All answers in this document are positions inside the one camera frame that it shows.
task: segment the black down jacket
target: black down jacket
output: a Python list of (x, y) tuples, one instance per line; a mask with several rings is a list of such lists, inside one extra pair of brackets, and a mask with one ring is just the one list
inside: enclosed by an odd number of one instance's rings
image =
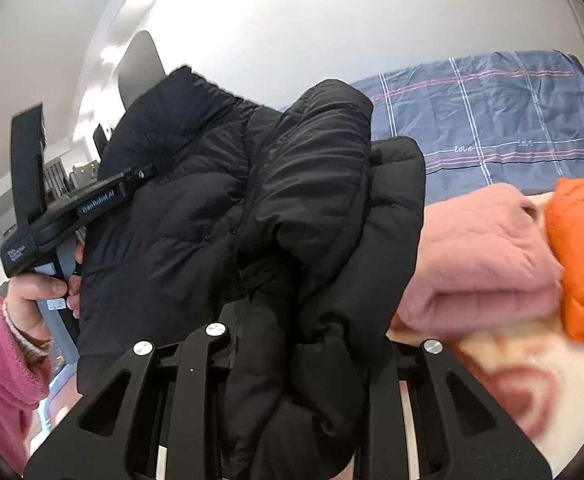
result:
[(404, 137), (371, 144), (372, 110), (328, 80), (280, 113), (188, 67), (140, 97), (99, 178), (148, 163), (158, 177), (88, 231), (80, 383), (248, 294), (223, 407), (230, 478), (344, 468), (423, 220), (422, 153)]

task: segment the pink folded clothing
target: pink folded clothing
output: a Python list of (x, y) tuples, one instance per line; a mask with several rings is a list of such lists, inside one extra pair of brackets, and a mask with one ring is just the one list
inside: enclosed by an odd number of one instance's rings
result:
[(544, 317), (558, 309), (562, 272), (531, 200), (494, 184), (425, 207), (416, 272), (397, 313), (441, 336)]

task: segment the sticker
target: sticker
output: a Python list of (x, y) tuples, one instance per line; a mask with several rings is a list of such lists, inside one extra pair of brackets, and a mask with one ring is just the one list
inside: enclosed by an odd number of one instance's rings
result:
[(44, 274), (46, 276), (54, 276), (56, 274), (56, 267), (54, 267), (53, 263), (49, 263), (35, 267), (34, 272), (37, 274)]
[(63, 310), (67, 308), (66, 300), (63, 298), (56, 298), (56, 300), (48, 300), (48, 310)]

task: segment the pink sleeve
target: pink sleeve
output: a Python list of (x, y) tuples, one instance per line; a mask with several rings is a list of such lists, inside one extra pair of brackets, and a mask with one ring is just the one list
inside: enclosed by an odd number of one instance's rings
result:
[(32, 423), (32, 411), (48, 395), (50, 360), (25, 364), (22, 352), (2, 314), (0, 298), (0, 453), (19, 474), (28, 455), (23, 444)]

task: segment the metal bolt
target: metal bolt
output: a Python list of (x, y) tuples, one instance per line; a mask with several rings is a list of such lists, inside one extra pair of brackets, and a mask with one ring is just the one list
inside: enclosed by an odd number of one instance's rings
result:
[(205, 332), (212, 337), (223, 335), (225, 333), (225, 325), (223, 323), (210, 323)]
[(134, 345), (134, 353), (136, 355), (147, 355), (152, 351), (152, 343), (149, 341), (139, 341)]
[(440, 354), (443, 351), (443, 343), (436, 339), (428, 339), (425, 341), (423, 348), (425, 348), (425, 352), (430, 354)]

